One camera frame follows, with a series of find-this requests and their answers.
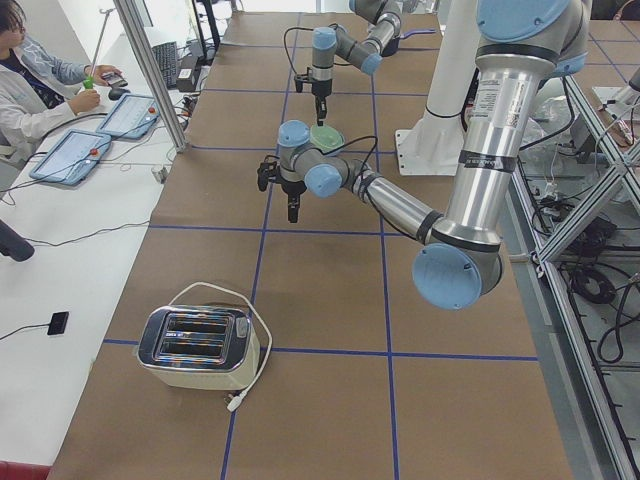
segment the desk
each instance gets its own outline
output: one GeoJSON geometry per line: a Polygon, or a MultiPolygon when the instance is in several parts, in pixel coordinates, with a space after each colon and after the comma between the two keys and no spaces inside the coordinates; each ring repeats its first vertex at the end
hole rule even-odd
{"type": "MultiPolygon", "coordinates": [[[[125,43],[119,38],[103,63],[120,66],[132,92],[148,94],[139,69],[124,60],[133,58],[125,43]]],[[[96,111],[109,111],[108,89],[96,88],[102,97],[96,111]]],[[[174,100],[180,97],[172,92],[174,100]]],[[[87,118],[70,127],[93,131],[101,120],[87,118]]],[[[38,184],[16,190],[16,205],[0,204],[0,218],[27,238],[52,243],[149,220],[163,188],[151,166],[166,164],[172,146],[161,125],[154,126],[147,143],[125,155],[149,134],[140,141],[113,142],[75,187],[38,184]]],[[[52,134],[40,150],[64,132],[52,134]]],[[[27,164],[14,185],[31,180],[28,173],[38,160],[27,164]]],[[[3,333],[47,323],[56,311],[70,312],[62,336],[34,329],[0,344],[0,460],[40,465],[55,460],[145,232],[145,226],[131,227],[61,247],[36,247],[23,263],[0,257],[3,333]]]]}
{"type": "MultiPolygon", "coordinates": [[[[173,165],[50,480],[572,478],[509,262],[494,292],[443,312],[411,283],[419,246],[367,206],[308,194],[292,225],[279,189],[257,192],[280,123],[315,114],[309,94],[293,93],[282,33],[333,22],[366,31],[353,15],[232,19],[227,39],[244,46],[216,55],[192,148],[173,165]],[[274,335],[232,415],[222,392],[168,387],[132,355],[150,312],[197,280],[253,298],[274,335]]],[[[406,18],[418,26],[437,24],[406,18]]],[[[302,70],[310,37],[290,45],[302,70]]],[[[412,38],[373,81],[336,69],[327,121],[347,139],[379,135],[372,163],[444,208],[451,179],[402,178],[393,155],[395,129],[422,114],[438,45],[412,38]],[[412,74],[394,82],[398,72],[412,74]]]]}

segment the toaster power cord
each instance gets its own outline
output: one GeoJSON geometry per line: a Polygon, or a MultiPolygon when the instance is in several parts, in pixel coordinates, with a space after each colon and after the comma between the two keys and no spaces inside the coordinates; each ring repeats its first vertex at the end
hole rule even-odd
{"type": "Polygon", "coordinates": [[[251,390],[253,388],[255,383],[258,381],[258,378],[260,378],[260,375],[262,375],[262,371],[264,370],[264,367],[267,364],[267,360],[269,359],[269,354],[271,353],[271,346],[273,345],[273,337],[271,336],[271,331],[269,330],[269,328],[267,328],[267,325],[264,323],[264,320],[262,320],[262,317],[260,316],[258,311],[255,309],[255,307],[253,306],[253,304],[249,301],[249,299],[247,297],[245,297],[241,293],[234,292],[233,290],[229,290],[227,288],[220,287],[218,285],[214,285],[213,283],[207,283],[207,282],[195,282],[195,283],[192,283],[187,288],[182,290],[179,294],[177,294],[175,297],[173,297],[173,300],[171,300],[169,305],[173,305],[176,302],[176,300],[178,300],[182,295],[184,295],[189,290],[191,290],[191,289],[193,289],[195,287],[212,288],[214,290],[219,290],[221,292],[228,293],[229,295],[233,295],[235,297],[238,297],[238,298],[242,299],[247,304],[247,306],[249,307],[251,312],[256,316],[256,318],[260,322],[260,325],[262,325],[262,328],[266,332],[267,337],[269,338],[269,344],[267,345],[267,351],[266,351],[266,353],[264,355],[264,359],[262,360],[262,363],[260,364],[260,368],[258,369],[258,372],[256,373],[256,376],[253,378],[253,381],[244,390],[241,390],[240,393],[238,393],[237,395],[232,396],[231,400],[227,404],[227,410],[229,410],[230,412],[234,412],[240,406],[240,404],[242,404],[242,401],[244,400],[244,397],[246,397],[247,394],[249,393],[249,390],[251,390]]]}

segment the black hair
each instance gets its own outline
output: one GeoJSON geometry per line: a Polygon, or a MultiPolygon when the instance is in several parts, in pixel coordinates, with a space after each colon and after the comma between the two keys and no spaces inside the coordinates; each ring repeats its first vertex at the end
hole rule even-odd
{"type": "Polygon", "coordinates": [[[7,30],[21,30],[26,15],[16,0],[0,0],[0,33],[7,30]]]}

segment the keyboard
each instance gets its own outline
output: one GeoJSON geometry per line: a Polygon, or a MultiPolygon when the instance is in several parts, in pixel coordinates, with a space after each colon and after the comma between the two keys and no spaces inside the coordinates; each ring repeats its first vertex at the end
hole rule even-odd
{"type": "Polygon", "coordinates": [[[158,67],[167,88],[176,86],[178,79],[178,45],[176,42],[166,42],[151,47],[156,57],[158,67]]]}

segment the black cylinder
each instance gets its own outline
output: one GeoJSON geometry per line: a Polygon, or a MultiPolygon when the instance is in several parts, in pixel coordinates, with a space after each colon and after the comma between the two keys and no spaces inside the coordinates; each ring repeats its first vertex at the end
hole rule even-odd
{"type": "Polygon", "coordinates": [[[24,262],[33,255],[33,246],[0,220],[0,253],[16,262],[24,262]]]}

